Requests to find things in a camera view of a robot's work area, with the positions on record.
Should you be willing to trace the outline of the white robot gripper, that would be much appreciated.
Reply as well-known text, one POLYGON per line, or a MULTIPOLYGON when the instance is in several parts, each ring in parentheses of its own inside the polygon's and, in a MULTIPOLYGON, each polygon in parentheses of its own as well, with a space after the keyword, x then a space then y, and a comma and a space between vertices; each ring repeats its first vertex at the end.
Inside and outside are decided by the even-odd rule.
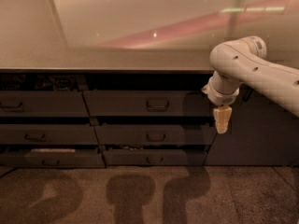
POLYGON ((209 101, 218 106, 213 109, 213 116, 215 127, 219 134, 227 132, 232 115, 232 108, 229 105, 235 101, 239 94, 239 87, 239 81, 230 79, 220 73, 214 73, 208 80, 208 83, 202 88, 202 92, 209 101))

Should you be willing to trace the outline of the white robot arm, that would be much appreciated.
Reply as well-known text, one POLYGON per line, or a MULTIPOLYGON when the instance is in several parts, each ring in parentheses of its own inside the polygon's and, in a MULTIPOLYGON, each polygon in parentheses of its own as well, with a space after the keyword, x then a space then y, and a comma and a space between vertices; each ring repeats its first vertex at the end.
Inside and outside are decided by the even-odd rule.
POLYGON ((214 73, 202 92, 215 106, 217 133, 227 132, 232 115, 230 105, 243 84, 299 116, 299 70, 270 63, 266 54, 267 47, 258 36, 223 42, 211 51, 214 73))

